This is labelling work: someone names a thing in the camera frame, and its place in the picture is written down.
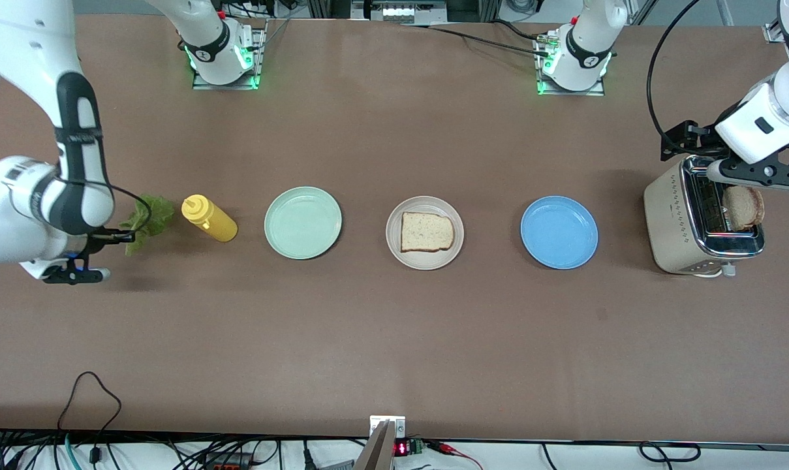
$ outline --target mustard bottle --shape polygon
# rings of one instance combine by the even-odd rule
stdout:
[[[183,216],[212,235],[218,242],[227,242],[237,235],[237,224],[223,209],[203,195],[194,194],[183,200]]]

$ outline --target brown tabletop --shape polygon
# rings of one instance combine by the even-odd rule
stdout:
[[[51,428],[92,369],[125,402],[121,429],[362,435],[391,413],[434,437],[789,443],[789,194],[766,191],[767,249],[736,279],[675,277],[651,256],[642,193],[671,164],[644,95],[660,32],[625,29],[606,97],[580,98],[538,96],[523,54],[297,21],[271,42],[260,90],[205,92],[165,18],[79,18],[111,181],[206,194],[240,233],[217,243],[177,217],[132,258],[95,256],[113,271],[100,285],[0,265],[0,426]],[[683,27],[658,63],[660,119],[712,122],[785,59],[757,29]],[[53,161],[54,138],[3,82],[0,158],[17,154]],[[263,231],[298,185],[344,214],[337,244],[308,261]],[[519,240],[523,210],[550,194],[597,221],[579,270],[544,268]],[[418,195],[465,222],[442,270],[410,270],[386,246],[388,214]],[[117,206],[114,222],[132,202]],[[84,382],[66,426],[99,428],[113,408]]]

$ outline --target slice of bread on plate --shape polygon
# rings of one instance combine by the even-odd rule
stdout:
[[[752,187],[732,185],[725,189],[722,205],[731,222],[731,230],[739,232],[762,222],[765,217],[765,202],[760,191]]]
[[[434,253],[451,249],[455,230],[449,217],[423,212],[403,212],[400,253]]]

